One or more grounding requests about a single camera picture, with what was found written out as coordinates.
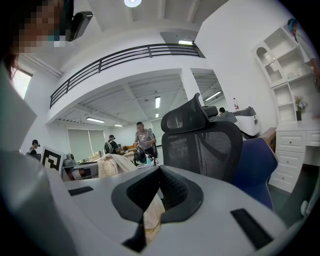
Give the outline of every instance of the black cap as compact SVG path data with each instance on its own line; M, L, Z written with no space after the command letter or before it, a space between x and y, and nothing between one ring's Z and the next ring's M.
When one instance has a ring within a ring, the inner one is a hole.
M40 144L38 143L38 141L36 140L36 139L34 139L33 141L32 141L32 145L33 144L38 144L38 147L40 147Z

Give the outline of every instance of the man in gray shirt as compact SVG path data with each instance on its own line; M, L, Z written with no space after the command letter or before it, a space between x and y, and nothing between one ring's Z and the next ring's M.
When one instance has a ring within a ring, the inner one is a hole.
M145 126L142 122L136 123L137 132L135 133L134 144L143 148L149 155L154 156L155 150L153 144L156 142L152 131L145 129Z

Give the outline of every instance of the black metal railing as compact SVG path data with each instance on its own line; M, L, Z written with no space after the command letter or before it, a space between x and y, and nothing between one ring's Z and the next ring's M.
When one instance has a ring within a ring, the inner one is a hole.
M181 45L177 43L158 43L121 50L92 62L72 75L51 95L50 109L63 95L67 94L68 91L73 89L76 85L95 74L99 74L101 71L125 62L166 55L204 58L195 44Z

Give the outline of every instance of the round ceiling light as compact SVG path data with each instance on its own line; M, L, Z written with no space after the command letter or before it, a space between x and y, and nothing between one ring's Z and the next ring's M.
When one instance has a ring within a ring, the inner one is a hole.
M128 7L137 7L141 4L141 0L124 0L124 4Z

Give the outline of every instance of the drawer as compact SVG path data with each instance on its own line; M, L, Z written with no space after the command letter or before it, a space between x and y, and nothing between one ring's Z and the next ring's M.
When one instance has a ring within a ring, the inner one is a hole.
M277 168L271 174L269 184L291 193L294 190L298 177L298 172Z
M278 167L280 169L300 173L305 159L304 153L276 150L275 155L278 158Z
M320 130L306 131L306 145L320 147Z
M281 151L304 153L306 131L277 131L275 148Z

